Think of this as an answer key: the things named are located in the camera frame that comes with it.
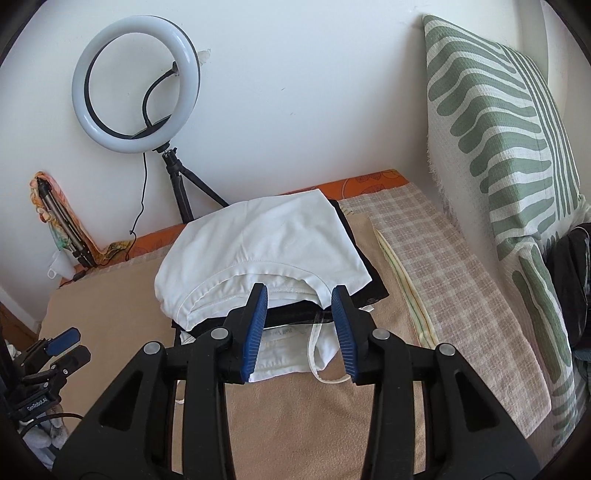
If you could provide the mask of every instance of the wooden floor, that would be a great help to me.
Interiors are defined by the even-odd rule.
[[[37,334],[17,319],[2,303],[0,303],[0,324],[4,338],[20,351],[26,350],[37,341]]]

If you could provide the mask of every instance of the white t-shirt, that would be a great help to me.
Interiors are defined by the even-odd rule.
[[[331,303],[371,281],[339,217],[319,190],[234,203],[189,223],[164,258],[154,288],[183,329],[246,305],[264,283],[269,308]]]

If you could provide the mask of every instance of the green and white striped pillow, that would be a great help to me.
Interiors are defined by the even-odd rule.
[[[577,392],[582,379],[542,258],[585,221],[587,203],[534,62],[441,18],[426,15],[423,24],[429,161],[455,224],[505,292],[544,372],[553,406],[538,445],[546,457],[570,433],[588,393]]]

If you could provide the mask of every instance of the peeling paint patch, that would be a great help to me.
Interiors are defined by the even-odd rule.
[[[209,57],[212,55],[212,49],[208,48],[207,50],[200,50],[197,52],[197,58],[199,59],[199,65],[203,66],[205,62],[209,60]]]

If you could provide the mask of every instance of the bed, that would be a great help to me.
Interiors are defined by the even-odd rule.
[[[358,246],[390,293],[374,305],[376,324],[413,345],[454,344],[522,433],[531,436],[550,413],[550,392],[503,295],[446,217],[394,170],[317,188],[339,201]],[[129,261],[114,258],[108,267],[52,295],[41,336],[73,325],[92,353],[91,363],[62,390],[65,411],[87,412],[148,341],[173,345],[175,330],[160,311],[153,284],[182,229],[177,225],[138,238]],[[335,358],[322,375],[339,378],[342,368]],[[290,374],[228,385],[226,391],[238,478],[359,478],[371,387],[323,385],[311,375]],[[416,471],[424,468],[421,402],[417,386]],[[182,406],[177,405],[175,471],[180,471],[181,416]],[[71,429],[75,422],[68,423]],[[536,453],[545,463],[554,452]]]

